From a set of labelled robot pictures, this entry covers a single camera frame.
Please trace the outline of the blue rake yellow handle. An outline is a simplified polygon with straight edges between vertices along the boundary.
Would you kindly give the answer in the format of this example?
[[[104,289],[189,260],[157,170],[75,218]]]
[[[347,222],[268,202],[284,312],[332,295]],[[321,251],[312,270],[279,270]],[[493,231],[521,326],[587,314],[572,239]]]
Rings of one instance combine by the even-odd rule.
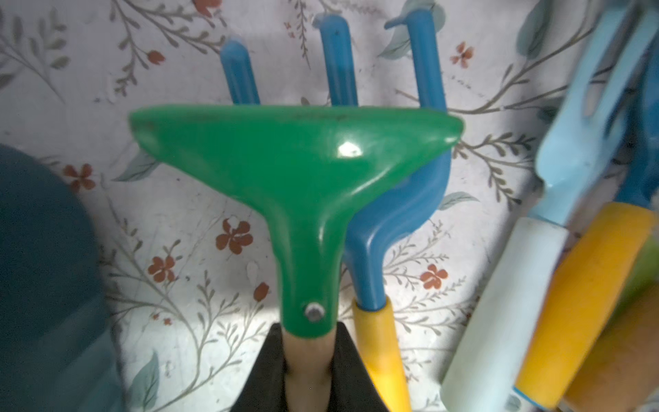
[[[434,1],[424,3],[411,6],[384,27],[407,28],[420,105],[446,112],[430,5]],[[314,25],[321,32],[332,105],[357,106],[348,23],[339,15],[321,15]],[[233,103],[259,104],[247,49],[239,41],[229,41],[221,51],[221,63]],[[451,155],[447,151],[368,204],[348,225],[344,261],[355,288],[353,309],[358,349],[389,411],[411,411],[411,407],[394,312],[384,290],[384,255],[436,211],[444,197],[450,170]]]
[[[514,386],[540,410],[552,410],[614,312],[634,262],[657,219],[658,46],[639,86],[633,159],[616,198],[605,204],[554,273],[542,314]]]

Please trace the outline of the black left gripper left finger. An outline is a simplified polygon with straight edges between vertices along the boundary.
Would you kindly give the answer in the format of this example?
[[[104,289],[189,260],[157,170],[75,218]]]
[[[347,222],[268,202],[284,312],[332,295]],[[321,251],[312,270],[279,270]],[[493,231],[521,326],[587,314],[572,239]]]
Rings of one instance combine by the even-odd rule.
[[[284,373],[281,325],[274,323],[231,412],[285,411]]]

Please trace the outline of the green rake wooden handle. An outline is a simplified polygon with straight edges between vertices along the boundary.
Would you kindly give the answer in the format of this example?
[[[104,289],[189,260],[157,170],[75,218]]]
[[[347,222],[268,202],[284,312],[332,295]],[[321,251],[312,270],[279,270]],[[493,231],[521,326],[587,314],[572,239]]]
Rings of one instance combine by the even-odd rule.
[[[165,105],[132,112],[129,124],[157,161],[265,219],[288,408],[327,410],[348,223],[454,146],[463,121],[402,107]]]

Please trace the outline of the lime fork wooden handle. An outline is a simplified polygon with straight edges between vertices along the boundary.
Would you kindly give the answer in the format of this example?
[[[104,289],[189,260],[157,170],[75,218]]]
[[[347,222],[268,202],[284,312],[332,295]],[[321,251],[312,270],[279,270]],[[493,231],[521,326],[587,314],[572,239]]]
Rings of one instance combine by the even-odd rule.
[[[560,411],[633,411],[658,386],[658,241],[642,248],[614,317]]]

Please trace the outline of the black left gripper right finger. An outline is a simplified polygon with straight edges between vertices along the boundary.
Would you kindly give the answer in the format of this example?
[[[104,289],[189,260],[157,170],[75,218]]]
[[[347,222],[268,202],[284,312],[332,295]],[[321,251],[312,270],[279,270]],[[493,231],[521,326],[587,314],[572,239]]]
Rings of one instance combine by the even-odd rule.
[[[387,412],[343,322],[336,325],[329,411]]]

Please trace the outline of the light blue fork white handle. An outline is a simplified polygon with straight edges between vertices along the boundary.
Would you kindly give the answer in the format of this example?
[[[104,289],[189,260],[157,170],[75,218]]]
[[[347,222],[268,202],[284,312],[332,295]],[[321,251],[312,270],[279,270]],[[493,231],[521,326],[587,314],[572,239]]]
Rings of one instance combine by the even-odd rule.
[[[608,4],[578,62],[536,153],[542,196],[516,221],[444,376],[440,395],[449,411],[501,411],[506,404],[568,238],[567,223],[620,145],[626,116],[617,107],[657,35],[657,2],[639,6],[640,17],[591,114],[585,113],[590,81],[632,12],[632,1]]]

